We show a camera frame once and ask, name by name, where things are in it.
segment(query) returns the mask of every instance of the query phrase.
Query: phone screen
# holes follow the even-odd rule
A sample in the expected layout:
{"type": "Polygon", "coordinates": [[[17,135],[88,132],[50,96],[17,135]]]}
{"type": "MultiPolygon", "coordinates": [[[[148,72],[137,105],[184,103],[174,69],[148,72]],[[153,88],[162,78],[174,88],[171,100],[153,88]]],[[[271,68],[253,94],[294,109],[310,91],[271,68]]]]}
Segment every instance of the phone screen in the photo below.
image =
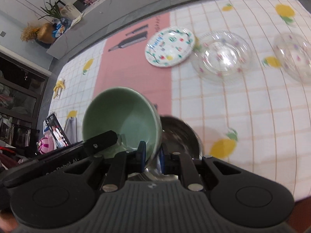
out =
{"type": "Polygon", "coordinates": [[[60,126],[55,114],[51,114],[50,116],[48,116],[45,122],[46,125],[49,127],[49,130],[54,137],[56,146],[58,148],[70,145],[70,142],[62,127],[60,126]]]}

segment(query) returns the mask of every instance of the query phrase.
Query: checkered tablecloth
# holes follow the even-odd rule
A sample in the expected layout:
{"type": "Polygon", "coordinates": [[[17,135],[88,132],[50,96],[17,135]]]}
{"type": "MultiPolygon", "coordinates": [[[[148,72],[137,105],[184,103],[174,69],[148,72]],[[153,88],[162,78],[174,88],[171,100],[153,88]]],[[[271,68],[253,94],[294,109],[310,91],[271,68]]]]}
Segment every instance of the checkered tablecloth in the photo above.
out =
{"type": "MultiPolygon", "coordinates": [[[[243,80],[230,85],[199,78],[189,60],[167,69],[171,73],[171,114],[198,133],[205,154],[217,141],[228,139],[228,128],[233,128],[238,141],[223,160],[283,184],[296,200],[309,196],[311,86],[262,62],[275,56],[272,45],[279,33],[292,32],[311,41],[310,13],[297,0],[206,0],[178,7],[169,12],[169,18],[171,26],[188,28],[198,37],[214,30],[234,32],[254,53],[252,69],[243,80]],[[289,6],[294,15],[277,11],[278,4],[289,6]]],[[[64,66],[59,77],[65,78],[66,89],[59,100],[51,102],[50,111],[56,111],[61,125],[70,110],[77,110],[79,139],[83,115],[103,66],[105,43],[64,66]],[[90,58],[94,58],[93,65],[83,76],[81,70],[90,58]]]]}

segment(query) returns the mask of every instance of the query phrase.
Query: pink mat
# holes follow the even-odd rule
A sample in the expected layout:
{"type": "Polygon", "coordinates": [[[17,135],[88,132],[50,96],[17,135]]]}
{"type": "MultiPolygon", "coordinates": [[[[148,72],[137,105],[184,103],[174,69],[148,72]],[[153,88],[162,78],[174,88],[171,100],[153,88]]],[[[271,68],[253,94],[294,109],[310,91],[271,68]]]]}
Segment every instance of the pink mat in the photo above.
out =
{"type": "Polygon", "coordinates": [[[165,13],[146,19],[108,38],[102,55],[93,98],[110,87],[129,87],[142,93],[152,103],[157,104],[159,114],[171,114],[171,68],[152,66],[146,60],[144,53],[148,40],[159,29],[168,26],[169,13],[165,13]],[[146,25],[148,27],[132,33],[146,25]],[[121,43],[120,46],[127,46],[109,51],[119,43],[121,43]]]}

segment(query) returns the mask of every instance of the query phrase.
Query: table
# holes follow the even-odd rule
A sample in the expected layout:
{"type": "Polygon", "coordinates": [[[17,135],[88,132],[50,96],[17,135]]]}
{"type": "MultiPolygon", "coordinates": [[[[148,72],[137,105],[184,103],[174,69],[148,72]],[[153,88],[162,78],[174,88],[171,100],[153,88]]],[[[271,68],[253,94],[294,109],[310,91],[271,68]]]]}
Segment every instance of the table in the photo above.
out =
{"type": "Polygon", "coordinates": [[[203,0],[180,6],[132,25],[69,61],[59,75],[66,89],[52,100],[50,111],[64,126],[69,112],[76,110],[82,140],[83,115],[91,100],[109,87],[131,87],[157,104],[159,114],[187,122],[203,141],[204,154],[228,139],[229,128],[236,130],[236,147],[223,160],[281,183],[300,200],[311,193],[311,86],[274,67],[272,44],[283,32],[311,42],[310,28],[311,16],[297,0],[203,0]],[[148,27],[139,33],[145,40],[112,48],[144,25],[148,27]],[[200,79],[188,60],[173,68],[151,66],[144,55],[147,39],[175,25],[198,37],[211,30],[237,33],[253,50],[252,69],[243,80],[221,86],[200,79]],[[86,62],[89,68],[83,68],[86,62]]]}

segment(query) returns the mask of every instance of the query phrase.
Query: plate with floral pattern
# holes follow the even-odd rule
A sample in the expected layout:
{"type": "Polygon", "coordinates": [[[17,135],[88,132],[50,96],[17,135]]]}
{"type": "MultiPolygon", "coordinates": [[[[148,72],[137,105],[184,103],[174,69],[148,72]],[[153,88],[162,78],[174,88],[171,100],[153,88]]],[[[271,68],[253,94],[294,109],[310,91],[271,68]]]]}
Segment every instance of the plate with floral pattern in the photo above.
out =
{"type": "Polygon", "coordinates": [[[158,67],[171,67],[185,60],[192,52],[194,34],[181,27],[168,27],[157,32],[148,41],[145,57],[158,67]]]}

